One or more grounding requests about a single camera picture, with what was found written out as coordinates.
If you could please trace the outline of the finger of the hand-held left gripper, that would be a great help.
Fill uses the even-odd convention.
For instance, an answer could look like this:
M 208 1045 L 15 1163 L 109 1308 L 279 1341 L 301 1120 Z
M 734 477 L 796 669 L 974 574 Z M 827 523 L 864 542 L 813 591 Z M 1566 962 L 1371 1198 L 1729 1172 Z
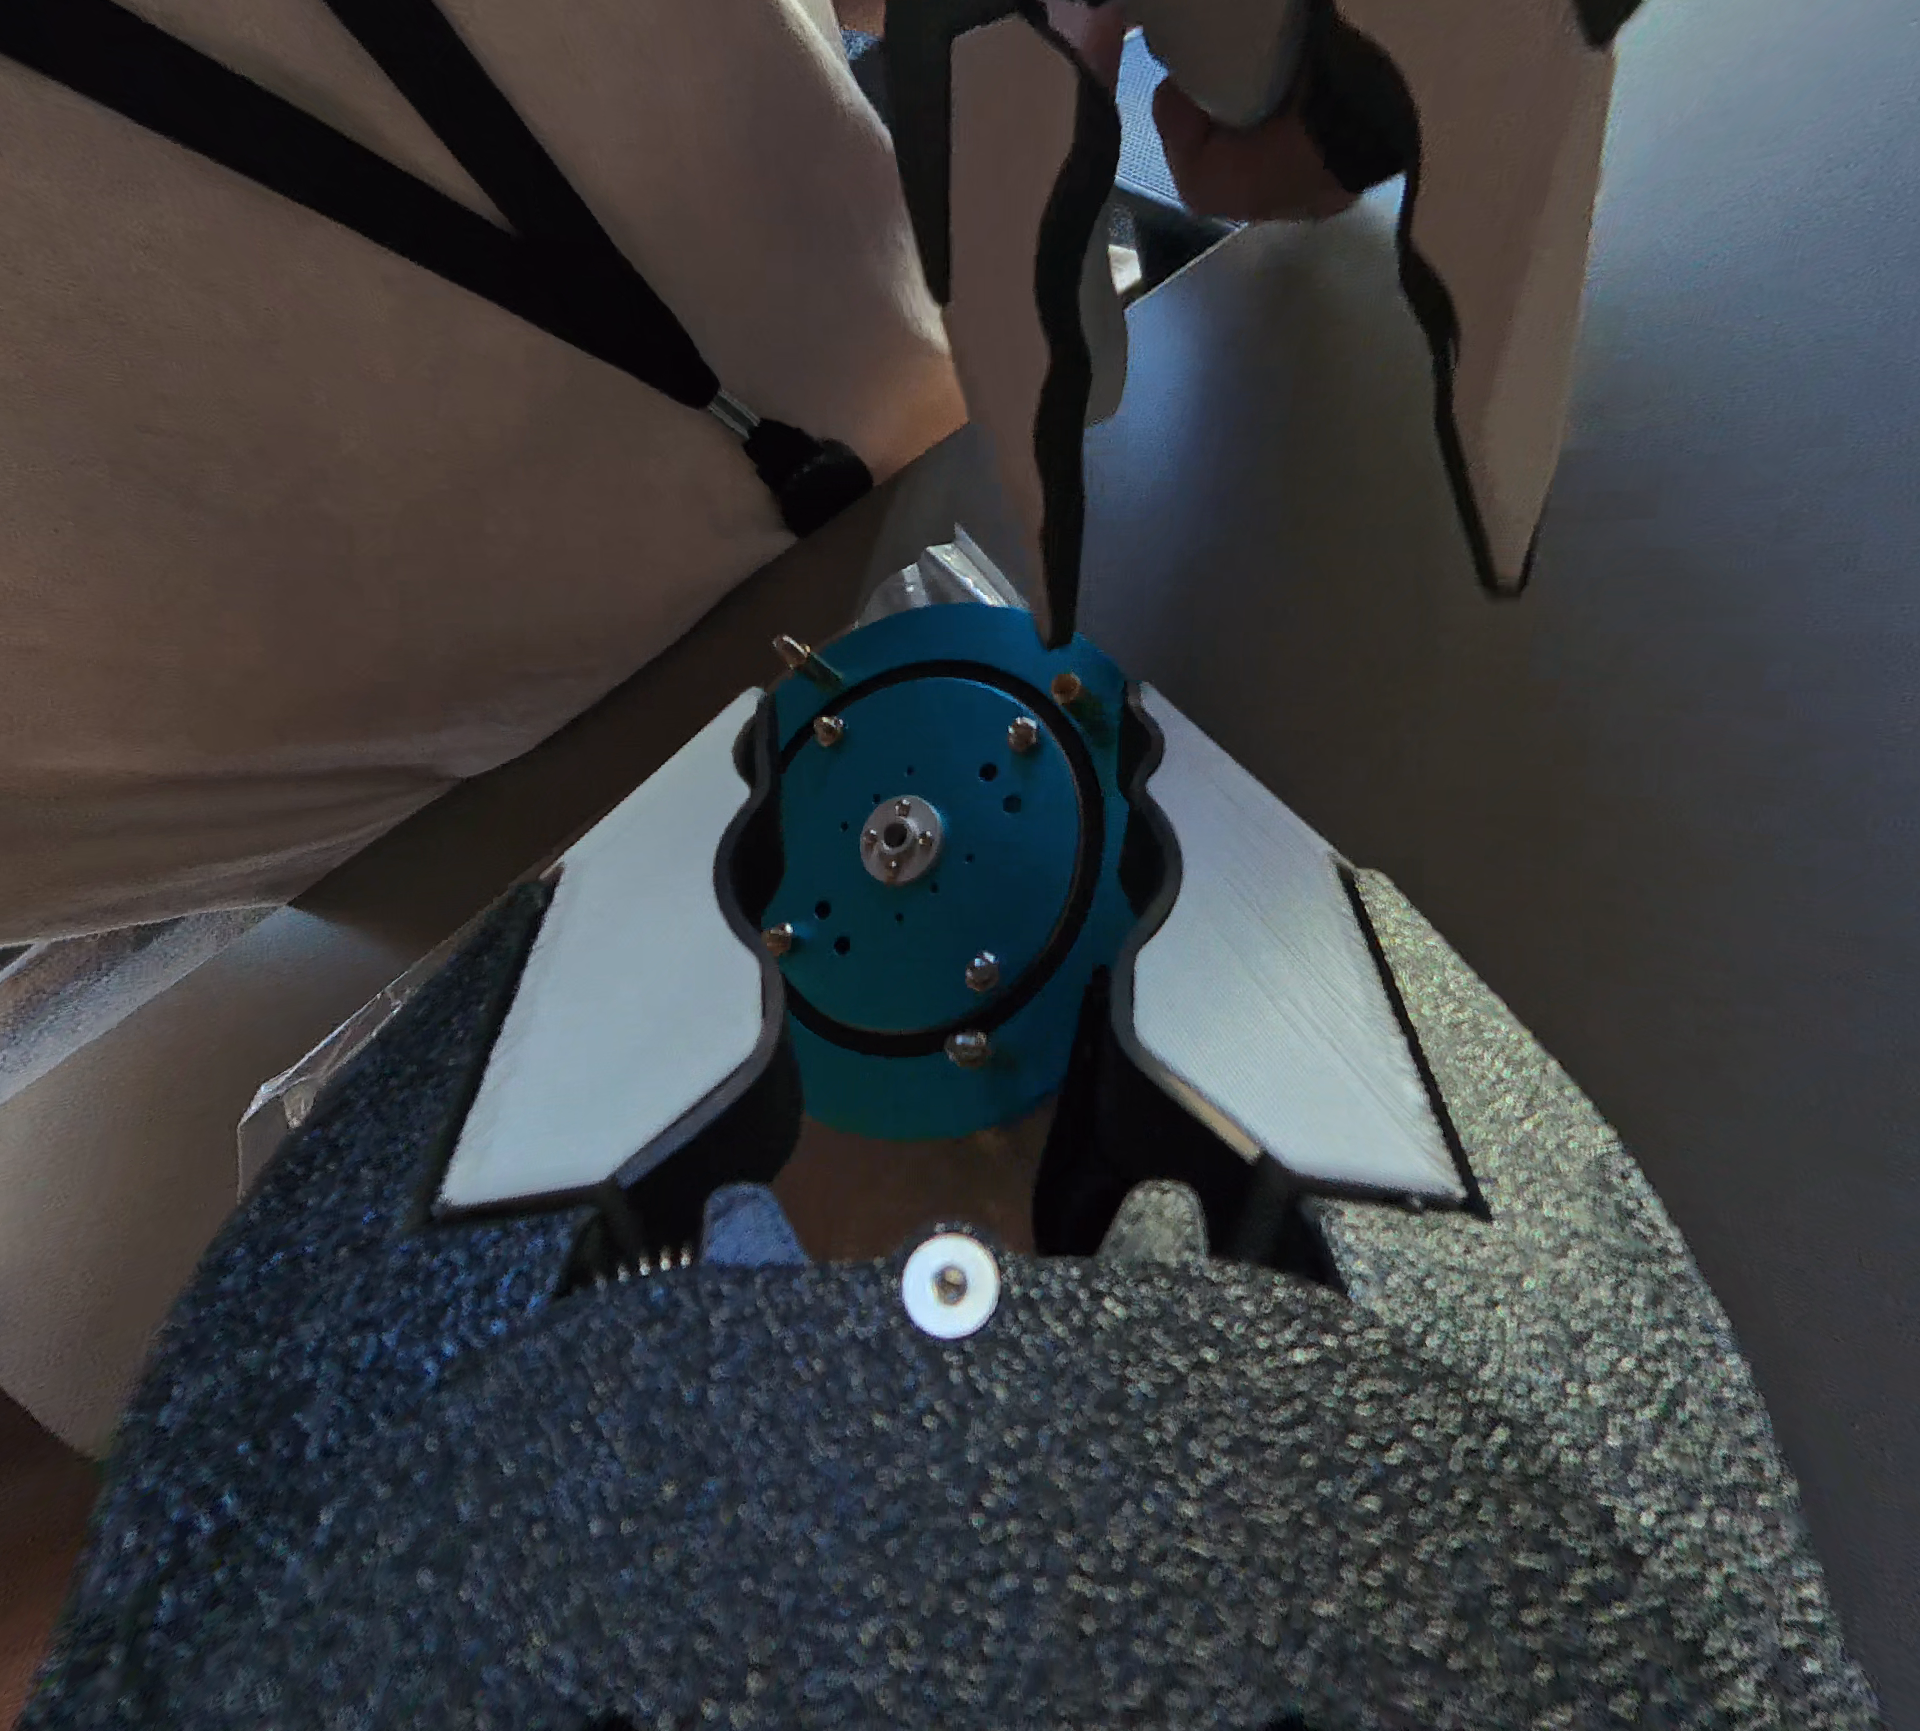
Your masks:
M 1492 592 L 1522 592 L 1566 436 L 1611 50 L 1573 0 L 1334 0 L 1402 81 L 1404 263 L 1447 297 L 1436 370 Z
M 1087 428 L 1125 391 L 1105 241 L 1123 40 L 1112 11 L 1044 3 L 960 34 L 948 63 L 948 345 L 1049 648 L 1076 632 Z

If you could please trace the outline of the large clear plastic bag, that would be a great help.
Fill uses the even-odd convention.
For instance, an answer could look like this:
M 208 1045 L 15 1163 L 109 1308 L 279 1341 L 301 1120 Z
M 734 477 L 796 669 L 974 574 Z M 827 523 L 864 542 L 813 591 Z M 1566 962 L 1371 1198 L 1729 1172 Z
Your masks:
M 950 540 L 922 548 L 911 565 L 884 575 L 853 618 L 853 629 L 858 631 L 886 616 L 947 604 L 1024 609 L 1024 597 L 1017 585 L 960 525 L 954 529 Z M 410 971 L 384 985 L 287 1071 L 268 1078 L 260 1092 L 255 1092 L 247 1114 L 235 1127 L 235 1194 L 240 1198 L 253 1192 L 279 1150 L 310 1120 L 328 1085 L 334 1085 L 334 1081 L 342 1075 L 406 1004 L 473 939 L 491 911 L 493 906 L 486 906 L 481 913 L 470 915 Z

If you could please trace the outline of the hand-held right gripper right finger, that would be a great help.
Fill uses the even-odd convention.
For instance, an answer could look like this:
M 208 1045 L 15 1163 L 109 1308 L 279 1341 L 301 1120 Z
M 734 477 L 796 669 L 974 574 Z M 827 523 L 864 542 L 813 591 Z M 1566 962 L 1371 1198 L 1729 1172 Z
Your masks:
M 1123 793 L 1137 926 L 1084 999 L 1036 1251 L 1088 1258 L 1151 1185 L 1249 1265 L 1331 1265 L 1324 1202 L 1489 1221 L 1358 873 L 1145 685 Z

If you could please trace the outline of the person's left hand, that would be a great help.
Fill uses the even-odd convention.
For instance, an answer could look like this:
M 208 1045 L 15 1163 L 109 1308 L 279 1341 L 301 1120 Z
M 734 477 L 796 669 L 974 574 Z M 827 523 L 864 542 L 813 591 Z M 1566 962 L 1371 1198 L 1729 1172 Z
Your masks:
M 1306 0 L 1282 0 L 1282 39 L 1294 44 L 1290 30 Z M 1118 0 L 1094 8 L 1084 0 L 1042 0 L 1047 36 L 1067 46 L 1069 65 L 1091 74 L 1097 89 L 1112 89 L 1125 57 L 1125 40 L 1135 30 L 1127 8 Z M 1218 120 L 1208 101 L 1195 101 L 1181 80 L 1198 77 L 1212 83 L 1219 77 L 1221 44 L 1234 50 L 1239 39 L 1255 39 L 1257 31 L 1237 25 L 1246 0 L 1208 0 L 1187 8 L 1189 25 L 1174 39 L 1171 50 L 1198 52 L 1204 39 L 1212 50 L 1208 57 L 1187 63 L 1163 61 L 1164 34 L 1145 34 L 1148 50 L 1164 65 L 1167 77 L 1156 94 L 1156 127 L 1163 140 L 1164 162 L 1181 203 L 1204 219 L 1225 222 L 1326 222 L 1347 210 L 1358 192 L 1344 188 L 1315 145 L 1301 118 L 1294 90 L 1276 94 L 1276 110 L 1259 125 L 1240 127 Z M 1030 168 L 1031 181 L 1023 183 L 1031 200 L 1023 208 L 1023 227 L 1034 238 L 1047 227 L 1047 208 L 1055 187 L 1066 179 L 1066 152 L 1074 137 L 1074 74 L 1067 77 L 1067 145 L 1060 152 L 1044 152 Z

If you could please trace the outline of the black mesh office chair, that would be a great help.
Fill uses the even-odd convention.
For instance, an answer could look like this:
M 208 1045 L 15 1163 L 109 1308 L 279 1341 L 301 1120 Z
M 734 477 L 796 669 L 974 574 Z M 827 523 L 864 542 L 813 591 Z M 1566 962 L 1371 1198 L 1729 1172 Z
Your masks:
M 1189 212 L 1167 168 L 1156 125 L 1156 95 L 1163 81 L 1164 66 L 1148 50 L 1143 34 L 1127 34 L 1118 74 L 1123 144 L 1110 200 L 1110 238 L 1137 254 L 1143 289 L 1174 277 L 1206 252 L 1212 231 Z

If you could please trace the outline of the blue round metal turntable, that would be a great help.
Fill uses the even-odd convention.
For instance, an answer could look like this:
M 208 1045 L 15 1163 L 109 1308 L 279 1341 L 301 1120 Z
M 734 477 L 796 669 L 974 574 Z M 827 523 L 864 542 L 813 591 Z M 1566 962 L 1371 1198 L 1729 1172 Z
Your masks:
M 733 851 L 734 896 L 786 934 L 803 1115 L 866 1139 L 960 1139 L 1067 1075 L 1091 975 L 1137 911 L 1119 858 L 1123 669 L 1049 650 L 1026 612 L 931 607 L 782 681 L 770 794 Z M 1063 712 L 1050 679 L 1076 670 Z

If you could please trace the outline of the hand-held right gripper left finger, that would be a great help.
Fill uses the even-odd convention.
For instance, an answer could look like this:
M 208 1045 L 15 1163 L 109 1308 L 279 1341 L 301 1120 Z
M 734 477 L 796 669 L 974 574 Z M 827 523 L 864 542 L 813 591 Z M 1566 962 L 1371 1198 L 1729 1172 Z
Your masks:
M 435 1221 L 589 1203 L 614 1258 L 697 1245 L 728 1114 L 775 1065 L 782 985 L 728 856 L 770 794 L 770 703 L 734 698 L 561 858 L 435 1194 Z

